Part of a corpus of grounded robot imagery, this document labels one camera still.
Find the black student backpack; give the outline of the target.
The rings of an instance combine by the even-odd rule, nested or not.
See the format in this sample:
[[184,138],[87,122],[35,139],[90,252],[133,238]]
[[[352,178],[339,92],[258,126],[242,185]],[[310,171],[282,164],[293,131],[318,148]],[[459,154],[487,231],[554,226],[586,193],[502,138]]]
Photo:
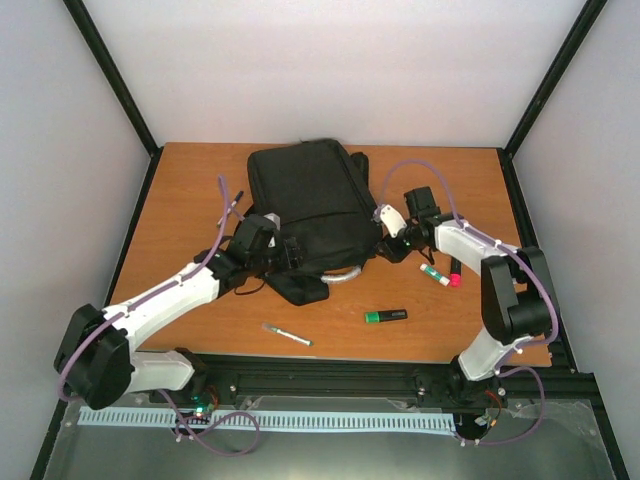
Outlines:
[[368,158],[349,154],[334,139],[260,150],[247,161],[249,215],[280,217],[280,230],[304,250],[295,270],[258,277],[295,306],[323,301],[322,276],[362,267],[376,254],[382,229],[368,185]]

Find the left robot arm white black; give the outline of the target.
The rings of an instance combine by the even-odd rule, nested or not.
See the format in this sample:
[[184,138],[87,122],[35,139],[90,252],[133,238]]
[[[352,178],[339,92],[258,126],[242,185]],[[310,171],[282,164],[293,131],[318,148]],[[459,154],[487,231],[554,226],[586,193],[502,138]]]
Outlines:
[[179,272],[118,304],[79,307],[54,360],[58,394],[93,410],[129,393],[174,391],[186,402],[201,400],[208,378],[184,350],[142,352],[155,333],[190,311],[242,286],[250,277],[299,267],[304,250],[281,232],[275,216],[249,215],[230,239],[218,237]]

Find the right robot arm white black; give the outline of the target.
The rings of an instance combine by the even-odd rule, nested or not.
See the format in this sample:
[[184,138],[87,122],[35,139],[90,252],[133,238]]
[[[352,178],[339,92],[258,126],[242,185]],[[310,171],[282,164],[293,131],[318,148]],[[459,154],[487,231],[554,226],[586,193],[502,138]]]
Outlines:
[[498,375],[506,361],[527,346],[556,339],[559,307],[539,248],[503,243],[463,216],[443,213],[428,187],[407,192],[405,202],[408,218],[386,203],[373,214],[386,229],[379,255],[399,263],[413,251],[437,251],[480,278],[482,327],[452,361],[456,390]]

